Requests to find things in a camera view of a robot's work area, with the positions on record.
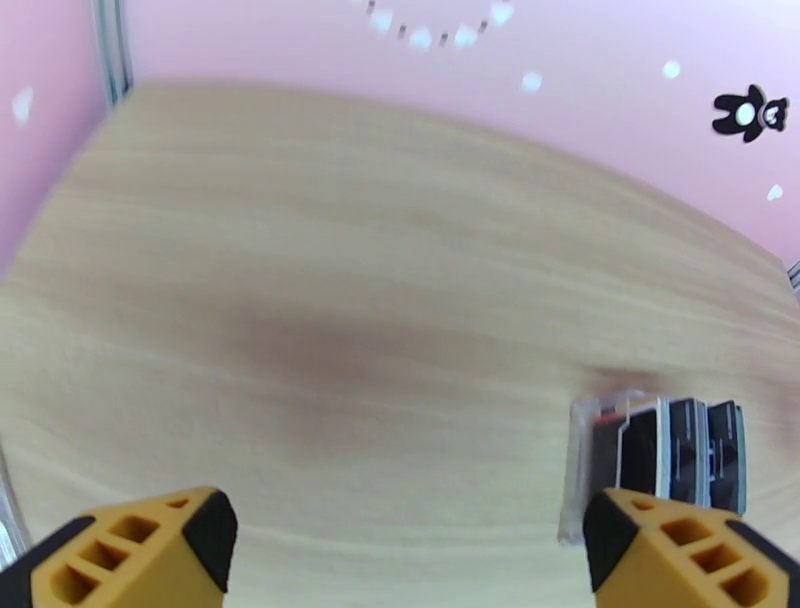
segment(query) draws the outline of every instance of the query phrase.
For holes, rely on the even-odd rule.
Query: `black sticker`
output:
[[[786,127],[786,114],[789,100],[786,97],[766,100],[764,91],[751,84],[746,95],[725,93],[714,100],[717,110],[728,112],[717,118],[711,127],[720,135],[743,134],[744,143],[755,141],[764,129],[783,131]]]

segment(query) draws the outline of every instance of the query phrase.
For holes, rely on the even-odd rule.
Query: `pink wall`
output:
[[[792,3],[376,0],[369,11],[368,0],[129,1],[134,73],[273,80],[467,117],[633,175],[800,259]],[[522,90],[528,73],[538,90]],[[750,83],[798,107],[785,131],[745,145],[710,125],[715,97]]]
[[[44,195],[105,113],[90,2],[0,6],[0,102],[2,273]]]

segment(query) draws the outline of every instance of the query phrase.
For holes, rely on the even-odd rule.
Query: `stack of cards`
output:
[[[746,503],[742,409],[625,391],[572,406],[559,540],[583,542],[586,505],[605,488],[739,515]]]

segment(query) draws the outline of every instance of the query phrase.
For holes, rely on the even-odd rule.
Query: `wood grain surface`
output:
[[[740,400],[749,522],[800,554],[799,312],[744,238],[549,149],[143,86],[0,288],[0,433],[36,538],[225,489],[226,608],[586,608],[556,526],[597,393]]]

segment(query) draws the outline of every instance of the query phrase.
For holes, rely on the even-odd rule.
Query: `wall decal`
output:
[[[538,72],[528,72],[522,77],[520,87],[526,93],[535,93],[542,88],[542,75]]]
[[[767,96],[757,85],[751,84],[746,95],[726,93],[714,99],[714,107],[728,112],[717,118],[711,127],[720,135],[743,133],[744,143],[755,141],[765,129],[783,131],[789,100],[786,97],[766,101]]]
[[[667,61],[667,63],[664,64],[664,69],[662,71],[664,73],[664,78],[672,80],[680,75],[681,64],[677,61]]]
[[[16,122],[18,126],[24,127],[28,124],[32,105],[33,87],[22,89],[17,93],[17,96],[11,100],[11,113],[14,115],[14,122]]]
[[[400,0],[387,0],[397,4]],[[379,34],[394,33],[396,39],[407,44],[415,51],[427,51],[434,42],[438,43],[439,48],[464,49],[477,44],[481,35],[485,34],[490,25],[500,27],[508,22],[514,15],[514,6],[511,0],[498,0],[492,4],[487,3],[485,18],[480,22],[474,21],[462,23],[456,30],[431,28],[429,26],[414,26],[413,31],[409,30],[409,23],[397,17],[394,6],[383,6],[381,0],[353,0],[353,4],[365,9],[369,18],[369,27]]]
[[[767,200],[768,201],[776,201],[783,196],[783,188],[781,188],[778,184],[772,186],[767,193]]]

